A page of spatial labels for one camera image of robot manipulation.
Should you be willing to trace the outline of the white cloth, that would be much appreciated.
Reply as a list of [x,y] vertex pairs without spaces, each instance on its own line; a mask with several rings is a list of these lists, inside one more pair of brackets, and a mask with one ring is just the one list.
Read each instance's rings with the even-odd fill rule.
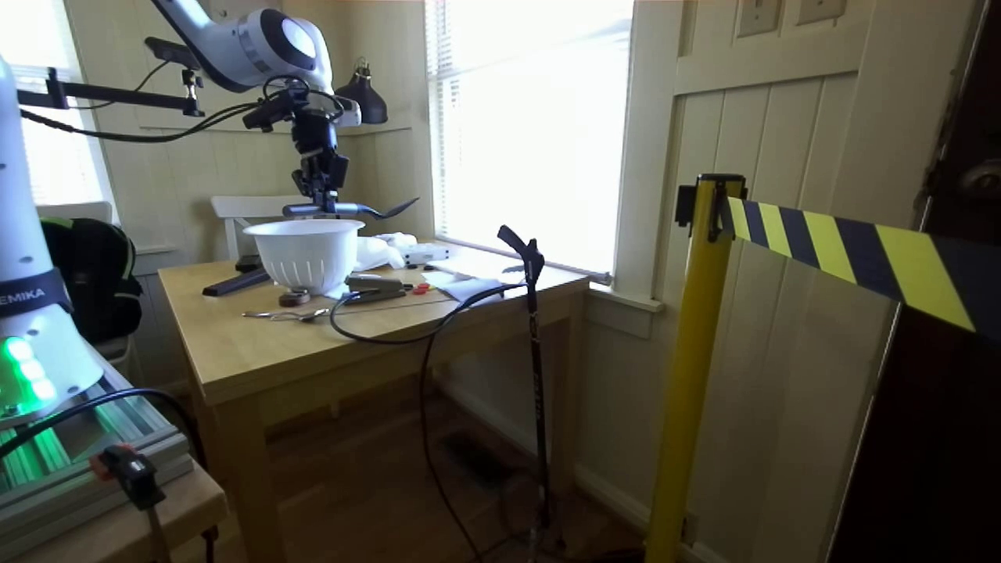
[[416,245],[418,239],[411,234],[394,232],[371,238],[357,238],[357,260],[354,272],[371,271],[378,267],[389,266],[394,270],[405,268],[403,251]]

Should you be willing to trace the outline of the black backpack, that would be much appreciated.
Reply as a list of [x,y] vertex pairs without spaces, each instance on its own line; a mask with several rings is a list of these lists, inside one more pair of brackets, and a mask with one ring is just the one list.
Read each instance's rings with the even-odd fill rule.
[[129,236],[111,222],[86,217],[41,217],[41,227],[80,335],[93,346],[132,335],[142,317],[143,289]]

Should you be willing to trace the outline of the white wooden chair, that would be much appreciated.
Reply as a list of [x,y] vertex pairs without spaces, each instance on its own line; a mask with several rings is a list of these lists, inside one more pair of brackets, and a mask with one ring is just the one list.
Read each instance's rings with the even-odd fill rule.
[[214,195],[210,204],[215,217],[223,221],[228,259],[240,257],[239,227],[249,227],[248,220],[268,220],[282,216],[285,206],[309,203],[301,195]]

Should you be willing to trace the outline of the black flat bar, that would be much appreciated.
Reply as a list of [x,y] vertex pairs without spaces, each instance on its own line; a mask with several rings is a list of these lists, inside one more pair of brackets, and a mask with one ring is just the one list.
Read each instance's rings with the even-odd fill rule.
[[220,298],[230,295],[230,293],[244,291],[251,286],[271,282],[271,276],[264,270],[264,263],[258,254],[246,254],[240,256],[235,263],[236,277],[216,282],[216,284],[204,286],[203,296],[208,298]]

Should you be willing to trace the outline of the white paper sheets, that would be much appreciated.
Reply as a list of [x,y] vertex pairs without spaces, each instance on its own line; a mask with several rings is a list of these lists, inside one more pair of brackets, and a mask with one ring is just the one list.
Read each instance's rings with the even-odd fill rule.
[[423,271],[422,277],[455,302],[464,302],[476,293],[493,291],[503,285],[498,279],[469,277],[461,272]]

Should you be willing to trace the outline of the door knob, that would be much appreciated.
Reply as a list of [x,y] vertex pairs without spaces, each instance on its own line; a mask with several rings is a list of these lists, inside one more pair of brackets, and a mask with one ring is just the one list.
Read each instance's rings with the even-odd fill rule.
[[965,199],[1001,200],[1001,158],[989,158],[962,174],[957,191]]

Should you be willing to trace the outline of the black lamp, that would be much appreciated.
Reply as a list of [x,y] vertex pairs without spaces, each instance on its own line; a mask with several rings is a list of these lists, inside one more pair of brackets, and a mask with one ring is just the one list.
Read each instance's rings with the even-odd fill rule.
[[335,93],[340,99],[350,100],[357,106],[360,110],[360,124],[386,124],[389,121],[389,107],[373,88],[371,79],[371,64],[364,57],[357,58],[353,75],[345,85],[337,87]]

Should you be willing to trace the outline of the window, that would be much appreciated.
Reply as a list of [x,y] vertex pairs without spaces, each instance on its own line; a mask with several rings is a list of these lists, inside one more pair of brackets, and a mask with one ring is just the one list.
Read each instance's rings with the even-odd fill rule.
[[[18,89],[45,92],[48,71],[81,83],[84,74],[64,0],[0,0],[0,57]],[[109,203],[120,218],[102,146],[96,138],[25,119],[23,138],[36,206]]]
[[435,231],[612,282],[635,0],[423,0]]

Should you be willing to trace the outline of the yellow black barrier belt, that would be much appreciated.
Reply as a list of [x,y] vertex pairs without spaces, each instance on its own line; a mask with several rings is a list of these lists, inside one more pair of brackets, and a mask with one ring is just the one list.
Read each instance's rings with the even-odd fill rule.
[[1001,342],[1001,247],[730,197],[716,227]]

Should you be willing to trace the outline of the metal spoon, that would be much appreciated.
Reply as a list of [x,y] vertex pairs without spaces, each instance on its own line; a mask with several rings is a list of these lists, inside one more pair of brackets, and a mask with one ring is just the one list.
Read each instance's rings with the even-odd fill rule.
[[273,323],[279,323],[279,321],[295,321],[296,323],[314,323],[318,318],[327,317],[330,314],[330,307],[325,307],[324,309],[315,309],[307,311],[293,311],[293,310],[280,310],[280,311],[243,311],[241,317],[244,318],[258,318],[258,320],[273,321]]

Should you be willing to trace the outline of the yellow barrier post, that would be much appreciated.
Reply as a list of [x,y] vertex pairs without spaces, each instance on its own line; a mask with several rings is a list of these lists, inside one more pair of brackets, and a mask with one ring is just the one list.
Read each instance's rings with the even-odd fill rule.
[[726,282],[732,232],[722,227],[730,197],[746,192],[740,174],[700,174],[680,186],[675,221],[687,228],[685,286],[666,390],[644,563],[676,563],[696,456],[698,428],[710,378],[716,327]]

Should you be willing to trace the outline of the black stand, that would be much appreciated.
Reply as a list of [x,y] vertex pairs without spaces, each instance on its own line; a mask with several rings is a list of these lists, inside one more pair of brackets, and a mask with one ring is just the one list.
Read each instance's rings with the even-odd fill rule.
[[528,307],[530,367],[533,375],[533,400],[535,400],[535,433],[536,433],[536,469],[539,482],[539,500],[537,500],[535,524],[528,534],[528,559],[526,563],[539,563],[541,543],[544,534],[551,527],[553,519],[553,489],[551,488],[550,463],[548,463],[548,438],[546,417],[546,396],[544,395],[543,357],[541,356],[539,293],[537,284],[541,271],[546,264],[544,255],[537,247],[537,241],[531,238],[526,242],[516,235],[507,225],[500,225],[497,237],[522,261],[523,285],[526,287],[526,306]]

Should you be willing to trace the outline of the dark door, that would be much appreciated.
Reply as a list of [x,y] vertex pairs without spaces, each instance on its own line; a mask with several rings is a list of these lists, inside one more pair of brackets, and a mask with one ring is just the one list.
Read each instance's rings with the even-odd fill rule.
[[[917,203],[923,231],[1001,246],[1001,200],[957,191],[1001,158],[1001,0],[978,3]],[[897,313],[826,563],[1001,563],[1001,342]]]

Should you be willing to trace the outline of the black spatula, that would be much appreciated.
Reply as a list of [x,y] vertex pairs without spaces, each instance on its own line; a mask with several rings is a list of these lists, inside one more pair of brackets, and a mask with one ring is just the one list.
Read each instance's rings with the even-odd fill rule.
[[303,203],[303,204],[289,204],[282,208],[282,216],[289,218],[296,217],[315,217],[315,215],[347,215],[348,217],[354,217],[354,215],[368,215],[368,217],[375,218],[377,221],[389,220],[391,217],[396,217],[404,213],[407,208],[410,208],[419,200],[418,197],[408,200],[398,204],[393,208],[389,208],[386,211],[378,211],[370,206],[362,206],[358,203],[345,203],[345,202],[335,202],[335,200],[322,200],[320,203]]

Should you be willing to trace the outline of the grey stapler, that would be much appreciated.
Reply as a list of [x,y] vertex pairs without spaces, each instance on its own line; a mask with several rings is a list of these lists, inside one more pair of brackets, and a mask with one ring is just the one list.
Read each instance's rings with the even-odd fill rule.
[[383,302],[383,300],[404,298],[410,285],[397,278],[376,277],[376,275],[353,275],[346,279],[347,290],[341,296],[341,303],[360,304]]

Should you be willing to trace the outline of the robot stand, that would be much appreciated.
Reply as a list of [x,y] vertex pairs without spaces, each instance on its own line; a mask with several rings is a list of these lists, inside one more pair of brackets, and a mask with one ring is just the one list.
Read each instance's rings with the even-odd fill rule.
[[0,353],[0,563],[71,533],[109,547],[108,517],[135,515],[140,561],[168,563],[170,484],[203,469],[196,422],[174,396],[133,387],[109,361],[93,382],[58,385],[36,360]]

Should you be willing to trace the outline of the orange black clamp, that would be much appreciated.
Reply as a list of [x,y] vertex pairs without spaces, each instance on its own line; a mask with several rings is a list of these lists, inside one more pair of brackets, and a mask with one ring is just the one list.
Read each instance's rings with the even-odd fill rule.
[[147,517],[152,563],[172,563],[156,505],[166,499],[158,485],[156,468],[129,444],[112,444],[88,459],[91,472],[102,481],[115,480],[130,503]]

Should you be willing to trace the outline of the white colander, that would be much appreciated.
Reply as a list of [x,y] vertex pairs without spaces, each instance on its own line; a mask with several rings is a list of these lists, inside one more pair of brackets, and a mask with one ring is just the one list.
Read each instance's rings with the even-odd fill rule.
[[254,240],[276,285],[339,299],[348,292],[363,227],[356,220],[289,220],[250,225],[243,234]]

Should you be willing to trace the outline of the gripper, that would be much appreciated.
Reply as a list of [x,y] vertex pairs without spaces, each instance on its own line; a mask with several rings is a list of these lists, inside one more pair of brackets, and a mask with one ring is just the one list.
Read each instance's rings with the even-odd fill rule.
[[294,112],[291,138],[300,154],[300,168],[292,172],[292,179],[310,199],[301,214],[346,214],[341,210],[339,189],[346,180],[350,160],[337,152],[332,118],[325,112]]

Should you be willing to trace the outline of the wall switch plate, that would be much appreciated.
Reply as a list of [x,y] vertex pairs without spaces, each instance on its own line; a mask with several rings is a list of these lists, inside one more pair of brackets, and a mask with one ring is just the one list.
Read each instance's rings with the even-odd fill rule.
[[847,0],[798,0],[797,25],[835,23],[845,14]]
[[737,38],[772,34],[780,28],[784,0],[739,0]]

